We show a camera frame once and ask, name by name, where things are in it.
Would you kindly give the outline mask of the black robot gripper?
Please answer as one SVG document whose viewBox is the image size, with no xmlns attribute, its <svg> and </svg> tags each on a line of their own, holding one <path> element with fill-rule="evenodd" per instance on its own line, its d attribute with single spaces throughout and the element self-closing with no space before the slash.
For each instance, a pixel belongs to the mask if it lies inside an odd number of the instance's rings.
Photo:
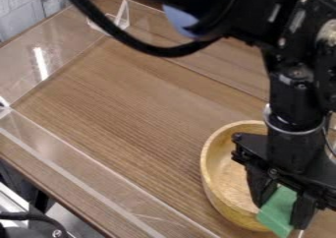
<svg viewBox="0 0 336 238">
<path fill-rule="evenodd" d="M 336 164 L 326 155 L 328 119 L 312 124 L 266 121 L 266 134 L 234 133 L 232 159 L 244 166 L 250 198 L 260 208 L 277 185 L 298 196 L 290 225 L 304 230 L 316 214 L 317 203 L 336 203 Z"/>
</svg>

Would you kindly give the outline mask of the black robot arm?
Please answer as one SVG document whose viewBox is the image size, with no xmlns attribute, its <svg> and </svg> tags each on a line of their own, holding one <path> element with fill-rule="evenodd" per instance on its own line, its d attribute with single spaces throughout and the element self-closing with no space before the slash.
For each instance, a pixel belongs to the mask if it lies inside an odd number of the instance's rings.
<svg viewBox="0 0 336 238">
<path fill-rule="evenodd" d="M 290 224 L 302 229 L 318 210 L 336 210 L 336 163 L 325 151 L 336 112 L 336 0 L 156 1 L 189 38 L 233 37 L 261 51 L 270 87 L 266 132 L 234 134 L 232 158 L 245 168 L 256 206 L 280 186 L 296 192 Z"/>
</svg>

